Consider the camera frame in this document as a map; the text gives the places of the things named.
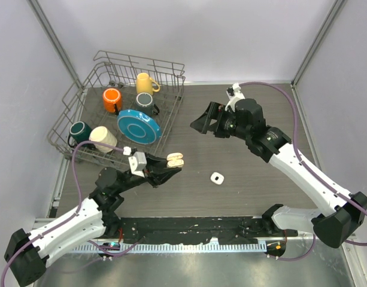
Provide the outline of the beige earbud case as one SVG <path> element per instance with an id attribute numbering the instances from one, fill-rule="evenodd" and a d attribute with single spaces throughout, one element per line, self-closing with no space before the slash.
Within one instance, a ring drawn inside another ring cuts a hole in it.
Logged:
<path id="1" fill-rule="evenodd" d="M 184 166 L 183 154 L 180 152 L 174 152 L 174 153 L 167 155 L 166 160 L 167 160 L 166 166 L 168 168 Z"/>

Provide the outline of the white earbud charging case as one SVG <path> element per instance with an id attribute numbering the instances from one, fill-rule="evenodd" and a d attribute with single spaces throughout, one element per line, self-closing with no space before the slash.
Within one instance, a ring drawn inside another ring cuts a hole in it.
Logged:
<path id="1" fill-rule="evenodd" d="M 219 172 L 213 172 L 210 176 L 210 181 L 216 185 L 221 185 L 224 182 L 225 177 Z"/>

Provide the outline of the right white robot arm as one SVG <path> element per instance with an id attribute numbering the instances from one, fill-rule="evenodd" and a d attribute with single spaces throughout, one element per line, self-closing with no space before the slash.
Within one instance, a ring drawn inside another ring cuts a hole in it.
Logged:
<path id="1" fill-rule="evenodd" d="M 254 99 L 241 99 L 230 106 L 211 102 L 190 127 L 201 134 L 211 132 L 217 138 L 242 139 L 254 155 L 283 172 L 316 205 L 315 209 L 273 205 L 262 215 L 265 234 L 303 231 L 338 248 L 362 225 L 367 196 L 340 187 L 315 167 L 283 131 L 266 124 L 263 109 Z"/>

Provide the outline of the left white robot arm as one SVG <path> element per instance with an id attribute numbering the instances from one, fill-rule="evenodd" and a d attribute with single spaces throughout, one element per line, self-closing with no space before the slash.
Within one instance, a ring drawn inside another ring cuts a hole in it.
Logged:
<path id="1" fill-rule="evenodd" d="M 103 168 L 95 189 L 75 208 L 40 228 L 29 232 L 20 228 L 11 235 L 3 273 L 10 270 L 19 286 L 28 286 L 78 245 L 101 236 L 115 237 L 121 224 L 115 213 L 124 201 L 121 193 L 142 184 L 156 188 L 180 172 L 183 165 L 180 152 L 166 158 L 136 152 L 129 157 L 126 171 Z"/>

